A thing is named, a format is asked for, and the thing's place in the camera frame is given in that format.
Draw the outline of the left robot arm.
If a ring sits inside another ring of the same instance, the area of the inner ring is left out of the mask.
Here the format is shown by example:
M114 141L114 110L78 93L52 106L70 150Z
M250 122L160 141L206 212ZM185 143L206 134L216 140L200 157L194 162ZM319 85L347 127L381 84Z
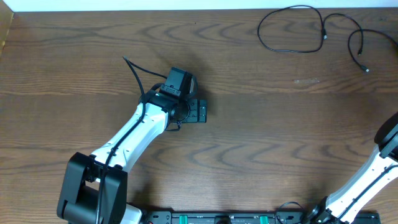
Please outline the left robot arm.
M106 144L89 156L75 153L67 164L57 216L68 223L139 223L142 210L127 203L128 173L170 124L206 122L206 101L195 98L197 88L194 75L171 68Z

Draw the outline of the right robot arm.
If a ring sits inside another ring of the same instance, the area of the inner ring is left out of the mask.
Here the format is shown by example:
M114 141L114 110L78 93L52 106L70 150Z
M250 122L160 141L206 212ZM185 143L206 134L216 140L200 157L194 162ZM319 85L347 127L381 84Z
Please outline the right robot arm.
M325 197L302 223L352 223L359 211L397 178L397 114L377 131L370 157L342 188Z

